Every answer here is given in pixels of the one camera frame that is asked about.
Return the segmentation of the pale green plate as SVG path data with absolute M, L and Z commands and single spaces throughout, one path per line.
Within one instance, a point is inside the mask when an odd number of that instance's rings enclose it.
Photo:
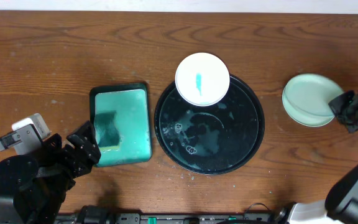
M 321 127 L 334 118 L 324 98 L 308 97 L 284 89 L 282 103 L 285 111 L 294 121 L 308 127 Z
M 344 93 L 331 79 L 314 73 L 293 77 L 283 91 L 283 101 L 299 114 L 315 118 L 332 117 L 329 102 Z

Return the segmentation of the dark green scrubbing sponge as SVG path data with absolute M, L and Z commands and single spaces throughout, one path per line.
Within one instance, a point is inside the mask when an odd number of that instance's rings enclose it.
M 116 112 L 98 113 L 94 117 L 96 141 L 100 151 L 117 150 L 120 144 L 119 131 L 115 125 Z

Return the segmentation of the white plate with green stain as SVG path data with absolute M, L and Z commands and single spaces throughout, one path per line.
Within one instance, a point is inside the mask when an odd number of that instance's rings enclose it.
M 230 75 L 226 64 L 205 52 L 184 58 L 175 73 L 175 86 L 180 96 L 195 106 L 211 106 L 226 95 Z

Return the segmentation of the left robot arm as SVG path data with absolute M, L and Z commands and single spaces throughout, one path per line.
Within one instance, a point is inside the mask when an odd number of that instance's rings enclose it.
M 89 174 L 101 157 L 92 123 L 67 136 L 42 139 L 34 124 L 0 138 L 16 155 L 0 162 L 0 223 L 54 223 L 75 179 Z

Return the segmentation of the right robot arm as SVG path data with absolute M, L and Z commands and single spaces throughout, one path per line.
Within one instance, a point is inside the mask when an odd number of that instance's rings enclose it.
M 320 127 L 337 119 L 350 133 L 358 130 L 358 93 L 343 91 L 329 78 L 313 73 L 293 77 L 282 94 L 285 111 L 293 120 Z M 329 191 L 324 200 L 295 203 L 282 210 L 282 223 L 358 223 L 358 165 Z

